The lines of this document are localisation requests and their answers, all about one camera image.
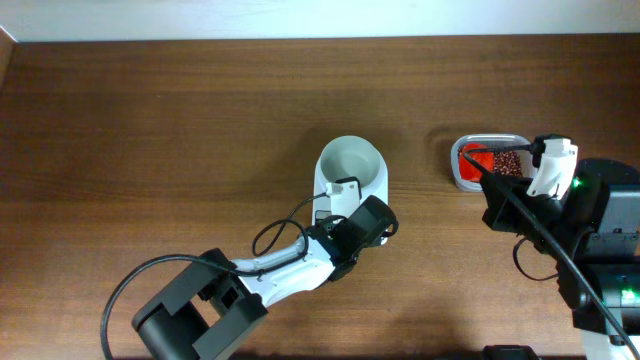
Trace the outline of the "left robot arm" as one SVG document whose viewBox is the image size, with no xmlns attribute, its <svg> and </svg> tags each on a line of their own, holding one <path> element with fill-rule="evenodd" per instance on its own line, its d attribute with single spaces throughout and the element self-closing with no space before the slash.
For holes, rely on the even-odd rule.
<svg viewBox="0 0 640 360">
<path fill-rule="evenodd" d="M 269 306 L 343 278 L 397 225 L 391 208 L 369 196 L 349 217 L 331 215 L 269 255 L 229 260 L 209 250 L 145 304 L 132 327 L 156 359 L 227 359 Z"/>
</svg>

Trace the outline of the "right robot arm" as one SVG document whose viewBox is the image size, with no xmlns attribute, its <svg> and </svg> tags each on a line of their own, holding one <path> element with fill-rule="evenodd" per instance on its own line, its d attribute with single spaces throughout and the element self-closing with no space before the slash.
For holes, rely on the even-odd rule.
<svg viewBox="0 0 640 360">
<path fill-rule="evenodd" d="M 558 292 L 589 359 L 639 353 L 639 172 L 610 159 L 578 162 L 561 199 L 530 197 L 524 178 L 484 176 L 484 222 L 556 262 Z"/>
</svg>

